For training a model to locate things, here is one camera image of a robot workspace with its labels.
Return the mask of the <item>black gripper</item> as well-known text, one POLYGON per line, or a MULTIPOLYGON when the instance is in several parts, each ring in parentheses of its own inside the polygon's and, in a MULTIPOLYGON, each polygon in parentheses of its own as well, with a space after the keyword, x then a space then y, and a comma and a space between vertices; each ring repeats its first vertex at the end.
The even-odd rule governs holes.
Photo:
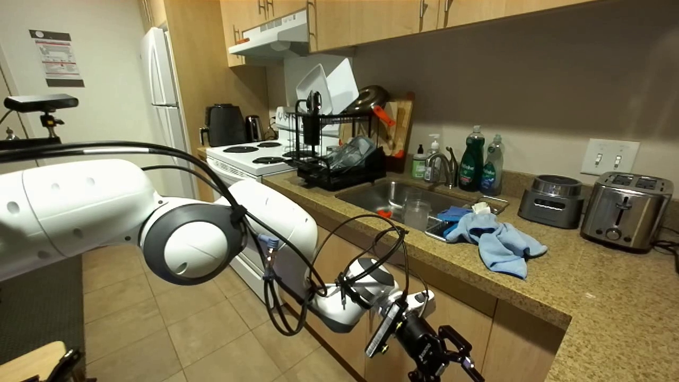
POLYGON ((486 382, 470 359, 470 344, 449 324, 433 329, 421 316, 408 316, 397 340, 415 362, 410 382, 441 382, 449 362, 459 362, 470 382, 486 382))

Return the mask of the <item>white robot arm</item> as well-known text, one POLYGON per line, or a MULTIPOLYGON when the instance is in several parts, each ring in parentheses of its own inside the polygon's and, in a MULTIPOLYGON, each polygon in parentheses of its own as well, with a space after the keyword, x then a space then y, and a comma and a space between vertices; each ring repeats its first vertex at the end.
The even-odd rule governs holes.
POLYGON ((484 382, 470 344, 452 326, 435 329, 424 321, 433 295, 397 284, 382 260, 361 253, 333 283, 320 283, 315 220, 256 181, 238 181, 219 199, 199 202, 158 196, 146 175, 123 159, 0 176, 0 272, 6 280, 119 242, 136 244, 148 269, 171 284, 201 284, 252 247, 264 278, 330 331, 347 334, 365 313, 377 313, 382 322, 365 353, 374 356, 390 340, 399 342, 415 362, 411 382, 439 382, 452 362, 484 382))

